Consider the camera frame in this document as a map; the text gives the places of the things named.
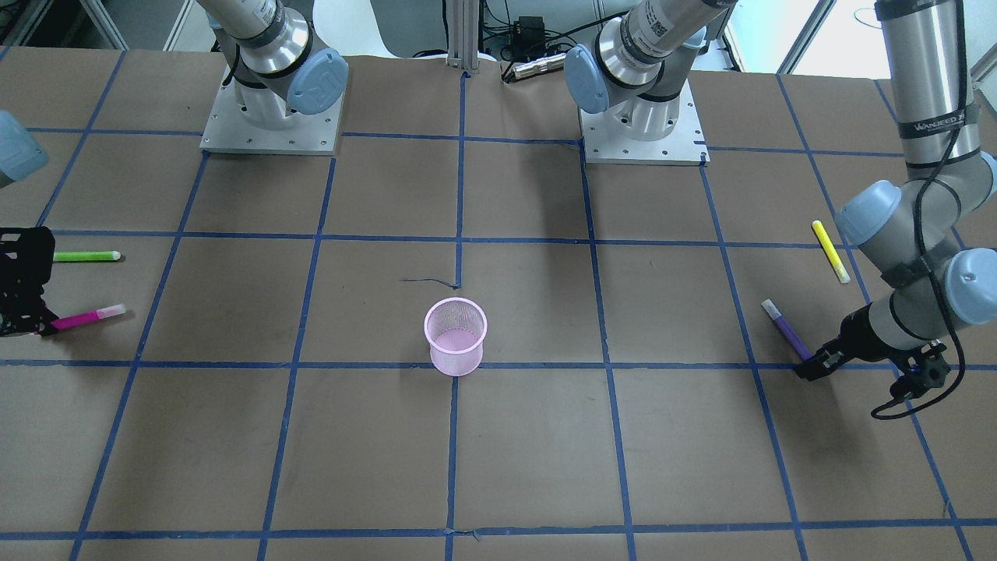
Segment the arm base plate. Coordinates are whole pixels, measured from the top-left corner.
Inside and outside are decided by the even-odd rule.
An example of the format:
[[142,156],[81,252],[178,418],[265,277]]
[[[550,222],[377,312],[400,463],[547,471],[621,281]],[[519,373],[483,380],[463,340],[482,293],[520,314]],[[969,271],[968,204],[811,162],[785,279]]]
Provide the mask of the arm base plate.
[[218,89],[199,148],[228,155],[331,157],[337,152],[344,100],[341,96],[330,109],[308,116],[270,90],[234,80]]
[[634,98],[600,114],[579,109],[578,117],[589,163],[700,166],[711,161],[689,83],[669,101]]

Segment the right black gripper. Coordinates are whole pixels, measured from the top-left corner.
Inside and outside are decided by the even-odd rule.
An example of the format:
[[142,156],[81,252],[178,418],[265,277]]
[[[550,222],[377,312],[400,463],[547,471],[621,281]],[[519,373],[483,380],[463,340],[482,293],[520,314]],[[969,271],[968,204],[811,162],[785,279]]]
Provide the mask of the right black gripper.
[[1,337],[57,333],[43,299],[51,279],[55,238],[50,228],[3,228],[1,242]]

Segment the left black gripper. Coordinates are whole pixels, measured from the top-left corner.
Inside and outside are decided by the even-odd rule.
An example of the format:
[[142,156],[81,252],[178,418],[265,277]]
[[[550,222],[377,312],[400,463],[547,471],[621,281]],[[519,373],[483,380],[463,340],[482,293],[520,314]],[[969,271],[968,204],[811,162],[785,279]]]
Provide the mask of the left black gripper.
[[904,351],[890,347],[873,329],[869,319],[871,308],[871,305],[867,305],[845,316],[837,337],[795,365],[793,367],[795,375],[800,379],[816,381],[825,379],[851,360],[893,362],[895,358],[900,358]]

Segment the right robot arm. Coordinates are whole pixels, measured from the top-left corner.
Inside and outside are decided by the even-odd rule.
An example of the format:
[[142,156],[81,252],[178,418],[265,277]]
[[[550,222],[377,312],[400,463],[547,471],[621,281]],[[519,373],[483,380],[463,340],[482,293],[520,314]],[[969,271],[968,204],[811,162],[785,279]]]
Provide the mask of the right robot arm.
[[[280,1],[203,1],[227,60],[200,148],[227,155],[333,156],[339,139],[347,61],[299,11]],[[50,337],[121,315],[114,305],[60,317],[43,294],[55,257],[44,226],[2,230],[2,334]]]

